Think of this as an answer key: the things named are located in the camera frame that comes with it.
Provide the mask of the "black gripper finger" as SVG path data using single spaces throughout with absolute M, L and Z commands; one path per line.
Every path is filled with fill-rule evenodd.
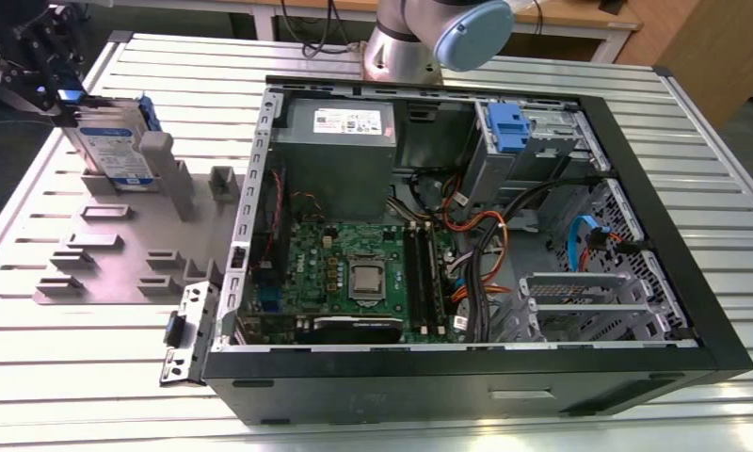
M 84 91 L 84 38 L 81 15 L 69 3 L 16 3 L 19 56 L 11 60 L 37 73 L 56 90 Z
M 0 101 L 19 111 L 49 117 L 56 127 L 77 127 L 75 113 L 57 92 L 17 70 L 0 70 Z

